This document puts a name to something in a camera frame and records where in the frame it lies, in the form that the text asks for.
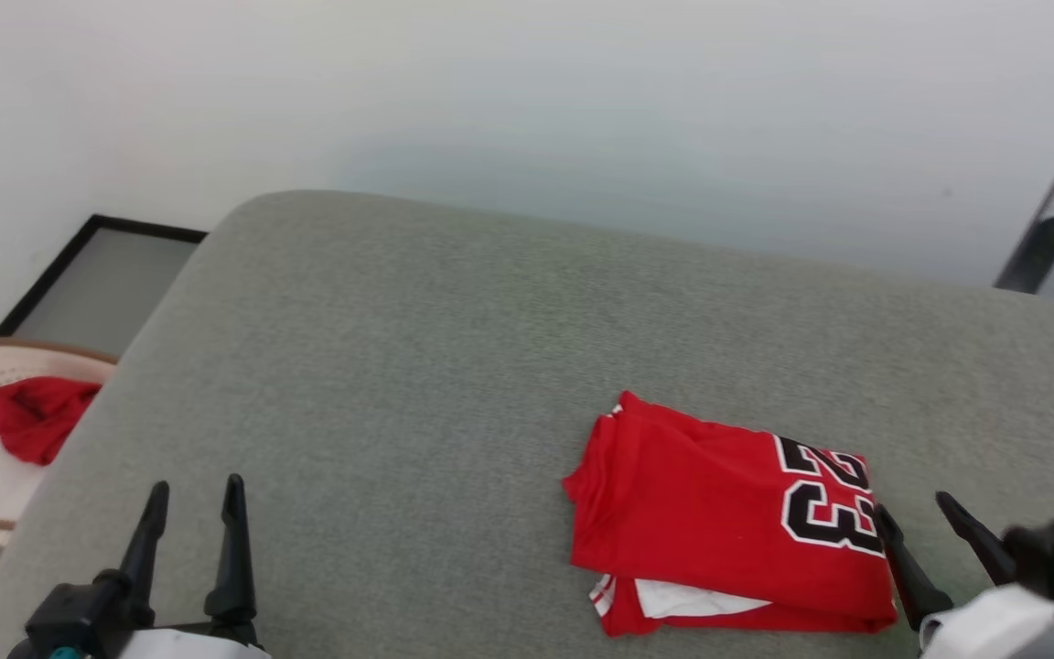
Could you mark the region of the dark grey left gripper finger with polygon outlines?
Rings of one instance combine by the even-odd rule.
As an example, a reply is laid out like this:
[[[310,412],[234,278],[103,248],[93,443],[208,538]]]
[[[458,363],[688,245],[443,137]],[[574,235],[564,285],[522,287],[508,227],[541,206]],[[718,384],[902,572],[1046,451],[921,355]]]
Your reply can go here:
[[[259,639],[253,621],[258,616],[258,598],[253,578],[250,518],[240,474],[230,474],[227,479],[220,518],[223,539],[216,584],[206,596],[202,609],[210,619],[210,633],[243,645],[256,645]]]
[[[152,485],[144,510],[118,567],[120,595],[114,608],[125,629],[149,629],[155,625],[156,614],[149,600],[156,568],[157,546],[165,530],[169,503],[170,485],[165,481]]]

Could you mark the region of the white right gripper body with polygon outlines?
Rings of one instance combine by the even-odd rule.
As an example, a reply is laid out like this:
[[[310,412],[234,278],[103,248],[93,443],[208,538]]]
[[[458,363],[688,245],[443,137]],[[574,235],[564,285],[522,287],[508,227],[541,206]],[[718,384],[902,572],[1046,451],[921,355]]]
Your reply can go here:
[[[1019,585],[987,589],[920,623],[920,658],[1054,658],[1054,600]]]

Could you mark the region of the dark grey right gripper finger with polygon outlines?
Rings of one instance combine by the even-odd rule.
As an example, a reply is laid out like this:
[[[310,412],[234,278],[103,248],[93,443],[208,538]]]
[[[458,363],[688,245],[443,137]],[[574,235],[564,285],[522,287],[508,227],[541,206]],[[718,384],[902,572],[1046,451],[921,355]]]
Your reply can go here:
[[[1006,551],[998,535],[992,534],[982,522],[967,512],[952,495],[935,492],[934,501],[950,523],[953,532],[974,551],[992,583],[996,587],[1014,583],[1014,571],[1016,571],[1014,559]]]
[[[946,592],[934,585],[923,567],[907,550],[905,536],[886,506],[879,503],[875,505],[874,520],[907,625],[910,629],[919,632],[928,617],[952,609],[953,601]]]

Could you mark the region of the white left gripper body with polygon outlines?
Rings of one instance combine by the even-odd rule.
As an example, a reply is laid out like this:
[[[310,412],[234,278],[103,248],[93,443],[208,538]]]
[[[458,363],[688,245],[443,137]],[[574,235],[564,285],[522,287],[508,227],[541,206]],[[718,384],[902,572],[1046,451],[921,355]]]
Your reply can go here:
[[[130,635],[120,658],[271,658],[252,627],[177,626]]]

